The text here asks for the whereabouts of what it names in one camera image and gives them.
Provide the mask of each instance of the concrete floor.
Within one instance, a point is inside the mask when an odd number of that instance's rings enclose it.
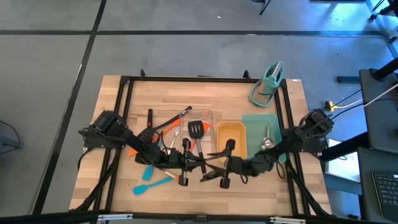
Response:
[[[365,2],[287,1],[272,1],[259,16],[261,5],[249,0],[113,0],[106,4],[99,29],[379,30],[376,21],[367,21],[371,13]],[[91,30],[100,2],[3,0],[0,30]],[[395,29],[381,18],[379,23],[382,29]],[[0,35],[0,119],[15,126],[25,143],[24,149],[0,155],[2,217],[30,211],[87,41],[87,35]],[[260,77],[276,60],[284,61],[286,78],[303,80],[312,109],[360,88],[337,84],[335,77],[381,67],[392,54],[385,40],[375,36],[97,36],[44,212],[68,209],[83,144],[77,131],[91,120],[103,75],[138,75],[143,68],[148,75],[241,77],[247,69],[252,77]],[[343,122],[352,129],[343,129]],[[336,123],[328,137],[345,140],[365,130],[362,112]],[[333,213],[353,212],[338,210],[339,203],[349,202],[334,201]]]

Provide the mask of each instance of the keyboard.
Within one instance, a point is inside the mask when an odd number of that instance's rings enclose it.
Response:
[[[398,172],[396,174],[374,173],[373,181],[381,215],[398,222]]]

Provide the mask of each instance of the yellow bowl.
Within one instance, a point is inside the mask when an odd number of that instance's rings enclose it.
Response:
[[[225,144],[229,139],[234,139],[235,149],[232,151],[233,156],[246,159],[248,152],[246,149],[246,127],[242,122],[238,121],[222,121],[217,124],[217,151],[221,152],[225,149]]]

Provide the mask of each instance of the green cutting board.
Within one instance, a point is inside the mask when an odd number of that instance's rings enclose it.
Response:
[[[278,117],[275,114],[248,114],[244,115],[242,123],[246,127],[246,145],[248,159],[254,157],[261,150],[262,140],[266,136],[266,126],[271,127],[271,138],[276,144],[282,141],[280,135]],[[280,162],[285,162],[285,154],[279,157]]]

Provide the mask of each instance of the wooden table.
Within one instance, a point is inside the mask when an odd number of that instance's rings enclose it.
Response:
[[[93,120],[103,110],[113,110],[119,80],[120,76],[104,76]],[[287,80],[287,86],[294,123],[298,124],[300,119],[308,113],[303,86],[300,80]],[[188,105],[191,105],[193,109],[212,110],[215,125],[224,120],[241,121],[244,114],[276,114],[275,102],[263,108],[249,101],[251,87],[252,83],[135,81],[127,125],[137,134],[146,128],[149,108],[154,110],[153,123],[156,126],[175,116]],[[282,90],[279,91],[280,96],[283,96]],[[283,97],[280,100],[285,127],[288,127]],[[104,149],[95,149],[82,160],[70,208],[79,206],[93,190],[100,175],[103,155]],[[318,159],[309,153],[301,153],[301,161],[307,188],[322,208],[331,212]],[[132,193],[134,186],[149,184],[166,177],[165,174],[155,170],[151,181],[143,181],[141,177],[145,168],[146,166],[135,163],[134,157],[128,157],[126,149],[123,150],[111,211],[214,215],[292,214],[287,180],[280,179],[276,169],[256,178],[250,177],[246,185],[241,182],[238,175],[232,174],[230,175],[231,186],[228,190],[219,188],[219,179],[199,183],[200,169],[195,169],[188,174],[188,187],[171,182],[135,196]],[[107,188],[106,185],[100,208],[104,208]],[[302,201],[297,186],[295,186],[295,192],[298,210],[302,213]]]

